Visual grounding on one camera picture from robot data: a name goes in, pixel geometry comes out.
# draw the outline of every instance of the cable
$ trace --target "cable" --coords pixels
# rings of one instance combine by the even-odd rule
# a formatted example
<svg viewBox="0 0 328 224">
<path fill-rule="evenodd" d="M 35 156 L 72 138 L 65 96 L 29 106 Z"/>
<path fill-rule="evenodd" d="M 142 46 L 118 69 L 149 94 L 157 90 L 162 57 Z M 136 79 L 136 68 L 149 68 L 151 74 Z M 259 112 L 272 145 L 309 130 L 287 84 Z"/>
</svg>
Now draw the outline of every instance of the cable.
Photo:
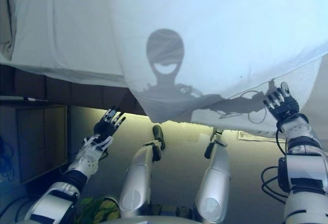
<svg viewBox="0 0 328 224">
<path fill-rule="evenodd" d="M 25 201 L 24 203 L 22 203 L 22 204 L 18 207 L 18 209 L 17 209 L 17 211 L 16 211 L 16 214 L 15 214 L 15 223 L 18 222 L 19 213 L 21 212 L 22 208 L 23 208 L 26 204 L 28 204 L 29 202 L 31 202 L 31 201 L 33 201 L 33 199 L 28 199 L 27 201 Z"/>
<path fill-rule="evenodd" d="M 279 134 L 279 130 L 276 131 L 276 143 L 277 143 L 277 146 L 279 148 L 279 150 L 281 151 L 282 154 L 286 155 L 286 153 L 283 151 L 280 143 L 279 143 L 279 139 L 278 139 L 278 134 Z"/>
<path fill-rule="evenodd" d="M 274 191 L 272 188 L 270 188 L 270 187 L 268 186 L 269 183 L 271 183 L 271 182 L 273 182 L 274 180 L 278 179 L 278 176 L 275 176 L 275 177 L 273 177 L 273 178 L 271 178 L 271 179 L 269 179 L 269 180 L 267 180 L 267 181 L 264 181 L 264 174 L 265 174 L 265 172 L 266 172 L 267 170 L 270 170 L 270 169 L 277 169 L 277 168 L 278 168 L 277 166 L 271 166 L 271 167 L 267 167 L 267 168 L 265 168 L 265 169 L 262 171 L 262 173 L 261 173 L 261 181 L 262 181 L 262 186 L 261 186 L 261 188 L 262 188 L 262 191 L 263 191 L 264 193 L 266 193 L 267 195 L 271 196 L 272 198 L 274 198 L 275 200 L 277 200 L 277 201 L 279 201 L 279 202 L 281 202 L 281 203 L 285 203 L 284 200 L 278 198 L 277 196 L 284 197 L 284 198 L 287 198 L 288 196 L 283 195 L 283 194 L 281 194 L 281 193 L 278 193 L 278 192 Z"/>
<path fill-rule="evenodd" d="M 10 208 L 10 206 L 12 206 L 14 203 L 16 203 L 17 201 L 27 198 L 28 196 L 23 196 L 23 197 L 19 197 L 15 200 L 12 200 L 9 204 L 7 204 L 7 206 L 4 208 L 4 210 L 2 210 L 2 212 L 0 213 L 0 219 L 1 217 L 5 214 L 5 212 Z"/>
<path fill-rule="evenodd" d="M 6 154 L 5 152 L 5 146 L 7 146 L 10 150 L 9 155 Z M 11 163 L 11 158 L 14 155 L 14 150 L 12 149 L 12 147 L 6 143 L 1 135 L 0 135 L 0 174 L 7 178 L 9 182 L 12 182 L 14 180 L 14 176 L 15 176 L 15 171 L 14 168 L 12 166 Z"/>
<path fill-rule="evenodd" d="M 107 149 L 104 150 L 105 156 L 103 156 L 101 159 L 99 159 L 99 161 L 105 159 L 106 157 L 108 157 L 108 151 Z"/>
<path fill-rule="evenodd" d="M 286 202 L 285 201 L 283 201 L 283 200 L 281 200 L 280 198 L 278 198 L 278 197 L 276 197 L 275 195 L 273 195 L 272 193 L 270 193 L 270 192 L 268 192 L 267 190 L 265 190 L 265 185 L 262 185 L 262 191 L 264 192 L 264 193 L 266 193 L 267 195 L 269 195 L 269 196 L 271 196 L 272 198 L 274 198 L 275 200 L 277 200 L 277 201 L 279 201 L 279 202 L 281 202 L 281 203 L 283 203 L 283 204 L 286 204 Z"/>
<path fill-rule="evenodd" d="M 266 188 L 268 188 L 268 190 L 271 191 L 272 193 L 274 193 L 274 194 L 276 194 L 276 195 L 278 195 L 278 196 L 280 196 L 280 197 L 288 198 L 287 195 L 284 195 L 284 194 L 278 193 L 278 192 L 274 191 L 272 188 L 270 188 L 270 187 L 268 186 L 268 184 L 269 184 L 270 182 L 276 180 L 276 179 L 278 178 L 278 176 L 277 176 L 277 178 L 271 178 L 271 179 L 269 179 L 268 181 L 264 181 L 264 174 L 265 174 L 265 172 L 266 172 L 267 170 L 270 170 L 270 169 L 277 169 L 277 168 L 278 168 L 278 166 L 271 166 L 271 167 L 267 167 L 267 168 L 265 168 L 265 169 L 262 171 L 262 173 L 261 173 L 262 184 L 263 184 Z"/>
</svg>

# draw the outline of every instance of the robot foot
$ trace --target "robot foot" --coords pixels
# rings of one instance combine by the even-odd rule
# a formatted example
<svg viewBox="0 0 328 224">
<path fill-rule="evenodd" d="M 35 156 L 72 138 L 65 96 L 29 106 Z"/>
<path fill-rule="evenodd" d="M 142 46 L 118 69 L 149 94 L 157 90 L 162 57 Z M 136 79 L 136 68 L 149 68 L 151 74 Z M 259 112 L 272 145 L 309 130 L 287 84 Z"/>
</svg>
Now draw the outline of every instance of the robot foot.
<svg viewBox="0 0 328 224">
<path fill-rule="evenodd" d="M 164 150 L 166 145 L 164 142 L 164 135 L 163 135 L 162 128 L 159 125 L 153 126 L 153 134 L 155 139 L 161 143 L 160 149 Z"/>
</svg>

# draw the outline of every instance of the white cloth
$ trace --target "white cloth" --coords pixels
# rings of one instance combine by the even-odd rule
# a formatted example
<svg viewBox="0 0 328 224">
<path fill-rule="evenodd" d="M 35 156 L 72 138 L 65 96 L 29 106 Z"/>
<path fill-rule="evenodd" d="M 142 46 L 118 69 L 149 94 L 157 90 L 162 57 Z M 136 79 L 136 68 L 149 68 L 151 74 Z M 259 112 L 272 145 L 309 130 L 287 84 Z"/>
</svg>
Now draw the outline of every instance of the white cloth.
<svg viewBox="0 0 328 224">
<path fill-rule="evenodd" d="M 302 106 L 320 60 L 310 62 L 328 52 L 328 0 L 15 0 L 15 5 L 15 49 L 12 61 L 1 58 L 2 63 L 76 83 L 129 87 L 154 122 L 271 132 L 270 116 L 257 125 L 249 121 L 261 121 L 260 103 L 235 112 L 235 100 L 226 99 L 248 90 L 265 94 L 276 79 L 276 85 L 289 83 Z M 224 110 L 210 111 L 218 102 Z"/>
<path fill-rule="evenodd" d="M 154 122 L 229 99 L 328 52 L 328 0 L 110 1 L 126 83 Z M 167 74 L 170 67 L 176 71 Z M 199 113 L 192 121 L 215 124 Z"/>
</svg>

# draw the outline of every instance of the cabinet door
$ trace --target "cabinet door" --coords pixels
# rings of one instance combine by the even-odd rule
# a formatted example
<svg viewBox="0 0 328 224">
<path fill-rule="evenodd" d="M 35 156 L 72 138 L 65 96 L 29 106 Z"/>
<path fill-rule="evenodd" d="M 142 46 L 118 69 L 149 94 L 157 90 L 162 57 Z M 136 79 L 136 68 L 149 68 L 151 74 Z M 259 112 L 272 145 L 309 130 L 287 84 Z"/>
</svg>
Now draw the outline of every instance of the cabinet door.
<svg viewBox="0 0 328 224">
<path fill-rule="evenodd" d="M 65 162 L 67 150 L 66 109 L 46 108 L 45 116 L 45 167 L 53 169 Z"/>
<path fill-rule="evenodd" d="M 44 147 L 43 109 L 17 110 L 19 153 Z"/>
<path fill-rule="evenodd" d="M 31 180 L 45 171 L 45 151 L 39 149 L 20 156 L 21 182 Z"/>
</svg>

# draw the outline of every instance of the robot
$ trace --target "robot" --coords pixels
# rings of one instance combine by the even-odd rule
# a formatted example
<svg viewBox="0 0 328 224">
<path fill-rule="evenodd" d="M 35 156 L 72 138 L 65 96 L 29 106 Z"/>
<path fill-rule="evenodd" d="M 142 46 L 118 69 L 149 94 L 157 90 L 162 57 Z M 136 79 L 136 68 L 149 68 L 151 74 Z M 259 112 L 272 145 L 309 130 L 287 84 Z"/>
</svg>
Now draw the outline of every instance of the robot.
<svg viewBox="0 0 328 224">
<path fill-rule="evenodd" d="M 286 152 L 278 166 L 279 186 L 288 193 L 284 224 L 328 223 L 328 156 L 308 118 L 299 113 L 287 83 L 282 83 L 263 102 L 276 118 L 277 130 L 286 138 Z M 63 178 L 30 208 L 21 224 L 71 223 L 81 191 L 96 173 L 99 159 L 113 141 L 112 135 L 125 120 L 122 115 L 114 107 L 105 113 L 95 125 L 94 135 L 84 139 Z M 155 140 L 145 144 L 131 161 L 119 199 L 122 218 L 111 223 L 221 223 L 227 213 L 230 170 L 227 145 L 220 140 L 220 133 L 211 137 L 205 152 L 211 161 L 197 193 L 193 220 L 148 216 L 151 166 L 161 159 L 161 149 L 165 148 L 160 127 L 154 126 L 153 133 Z"/>
</svg>

